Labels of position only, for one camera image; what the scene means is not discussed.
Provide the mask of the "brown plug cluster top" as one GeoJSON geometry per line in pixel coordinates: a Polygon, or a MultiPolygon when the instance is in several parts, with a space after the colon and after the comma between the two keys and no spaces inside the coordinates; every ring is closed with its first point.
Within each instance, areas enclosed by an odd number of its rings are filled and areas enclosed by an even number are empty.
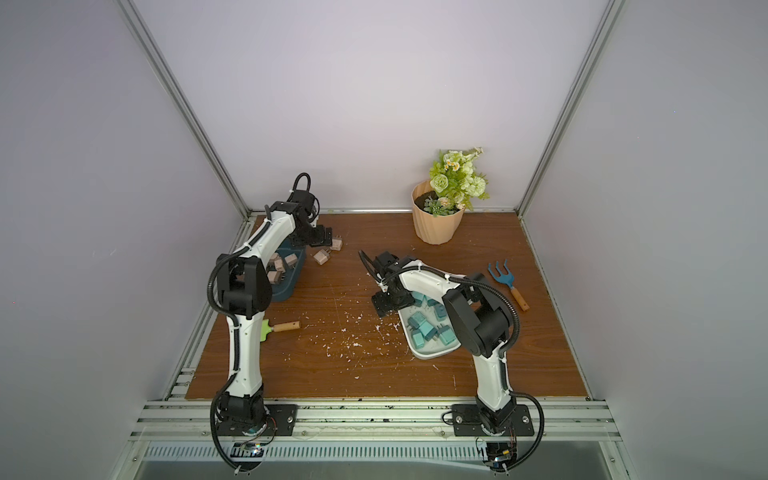
{"type": "Polygon", "coordinates": [[[330,260],[330,258],[331,258],[331,253],[329,250],[318,250],[313,255],[313,259],[319,265],[324,265],[330,260]]]}

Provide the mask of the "teal plug lone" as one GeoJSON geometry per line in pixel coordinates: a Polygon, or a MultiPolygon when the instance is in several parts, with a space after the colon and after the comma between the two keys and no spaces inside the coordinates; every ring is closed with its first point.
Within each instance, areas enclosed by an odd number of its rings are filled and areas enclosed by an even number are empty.
{"type": "Polygon", "coordinates": [[[438,321],[445,321],[448,317],[446,308],[440,303],[434,305],[434,314],[438,321]]]}

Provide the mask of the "teal plug top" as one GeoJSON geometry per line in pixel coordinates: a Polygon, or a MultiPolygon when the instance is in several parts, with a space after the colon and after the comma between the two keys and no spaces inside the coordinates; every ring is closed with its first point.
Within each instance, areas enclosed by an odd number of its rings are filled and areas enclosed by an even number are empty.
{"type": "Polygon", "coordinates": [[[412,330],[410,334],[411,334],[410,338],[413,342],[414,348],[417,351],[424,350],[428,342],[426,335],[421,330],[412,330]]]}

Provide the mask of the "white oval storage tray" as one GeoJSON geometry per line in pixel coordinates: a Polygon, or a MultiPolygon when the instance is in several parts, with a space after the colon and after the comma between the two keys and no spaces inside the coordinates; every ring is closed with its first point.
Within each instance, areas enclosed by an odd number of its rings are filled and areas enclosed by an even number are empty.
{"type": "Polygon", "coordinates": [[[457,350],[461,343],[445,306],[419,292],[411,294],[413,303],[398,311],[407,344],[420,360],[431,360],[457,350]]]}

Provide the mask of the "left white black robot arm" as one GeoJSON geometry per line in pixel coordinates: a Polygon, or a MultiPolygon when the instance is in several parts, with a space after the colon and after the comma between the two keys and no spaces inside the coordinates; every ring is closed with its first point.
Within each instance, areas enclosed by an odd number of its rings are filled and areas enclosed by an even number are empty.
{"type": "Polygon", "coordinates": [[[224,449],[219,428],[226,424],[255,437],[276,430],[264,399],[260,344],[264,314],[273,299],[268,278],[269,260],[289,239],[295,247],[327,246],[332,230],[317,223],[320,203],[311,192],[307,172],[299,173],[288,199],[265,208],[265,219],[236,251],[221,254],[206,286],[207,302],[224,316],[229,334],[228,377],[210,404],[209,423],[217,454],[233,470],[245,475],[257,468],[237,462],[224,449]]]}

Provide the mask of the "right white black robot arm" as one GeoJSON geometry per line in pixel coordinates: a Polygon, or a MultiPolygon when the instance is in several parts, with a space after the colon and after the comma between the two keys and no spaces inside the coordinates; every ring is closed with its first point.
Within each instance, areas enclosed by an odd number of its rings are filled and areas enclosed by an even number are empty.
{"type": "Polygon", "coordinates": [[[412,306],[416,292],[443,305],[460,346],[472,355],[477,391],[473,402],[452,405],[441,420],[457,437],[487,438],[477,450],[491,471],[508,474],[522,465],[543,440],[545,415],[535,396],[509,384],[507,352],[521,331],[513,304],[481,273],[451,274],[388,251],[359,257],[380,288],[372,296],[379,316],[412,306]]]}

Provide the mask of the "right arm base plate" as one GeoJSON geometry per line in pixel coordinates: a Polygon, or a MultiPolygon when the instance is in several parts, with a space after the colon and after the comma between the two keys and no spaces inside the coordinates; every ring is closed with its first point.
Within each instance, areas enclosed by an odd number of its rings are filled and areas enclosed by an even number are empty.
{"type": "Polygon", "coordinates": [[[499,411],[478,404],[459,403],[450,407],[451,425],[457,437],[533,437],[532,416],[526,405],[509,403],[499,411]]]}

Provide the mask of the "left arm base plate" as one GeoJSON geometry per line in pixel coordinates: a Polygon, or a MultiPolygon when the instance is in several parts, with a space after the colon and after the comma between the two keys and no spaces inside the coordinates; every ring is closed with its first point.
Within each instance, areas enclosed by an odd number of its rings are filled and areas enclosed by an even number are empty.
{"type": "Polygon", "coordinates": [[[250,418],[223,414],[216,431],[223,436],[288,437],[293,434],[297,411],[297,404],[268,402],[250,418]]]}

